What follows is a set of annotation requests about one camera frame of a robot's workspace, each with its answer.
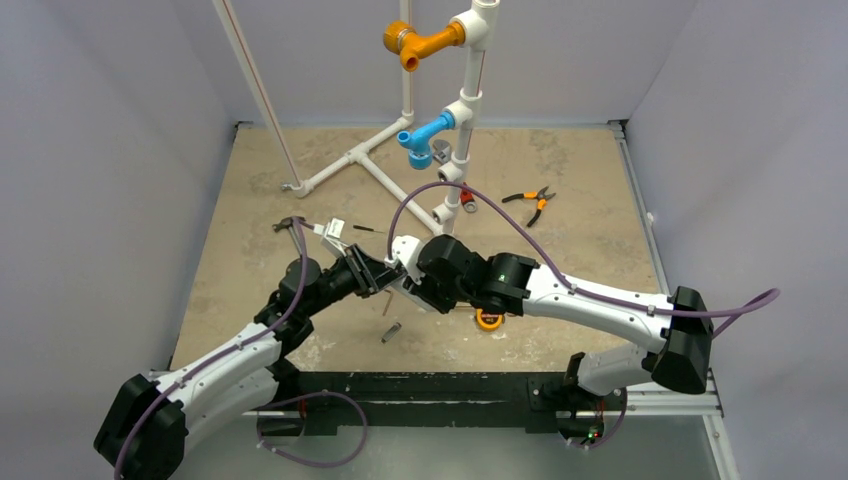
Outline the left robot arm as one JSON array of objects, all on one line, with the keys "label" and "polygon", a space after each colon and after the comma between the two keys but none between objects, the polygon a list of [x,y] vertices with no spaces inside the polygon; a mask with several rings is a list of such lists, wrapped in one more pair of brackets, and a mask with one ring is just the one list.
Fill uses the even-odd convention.
[{"label": "left robot arm", "polygon": [[292,405],[298,382],[282,371],[269,372],[269,366],[312,334],[312,316],[349,295],[379,293],[405,273],[357,245],[344,248],[328,268],[300,255],[235,337],[156,379],[137,374],[126,380],[95,436],[95,450],[112,465],[116,479],[169,478],[188,450],[189,437],[212,419],[207,410],[215,400],[235,389],[258,393],[253,406]]}]

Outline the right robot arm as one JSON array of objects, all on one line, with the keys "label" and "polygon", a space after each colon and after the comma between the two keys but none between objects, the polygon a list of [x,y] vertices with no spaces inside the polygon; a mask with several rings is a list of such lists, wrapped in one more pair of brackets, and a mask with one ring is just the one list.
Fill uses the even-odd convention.
[{"label": "right robot arm", "polygon": [[707,390],[714,326],[694,289],[664,296],[591,282],[583,293],[583,280],[533,258],[509,252],[484,258],[450,235],[399,236],[385,262],[403,272],[400,289],[426,309],[448,313],[463,302],[485,313],[565,320],[625,340],[572,356],[561,392],[573,406],[649,381],[683,394]]}]

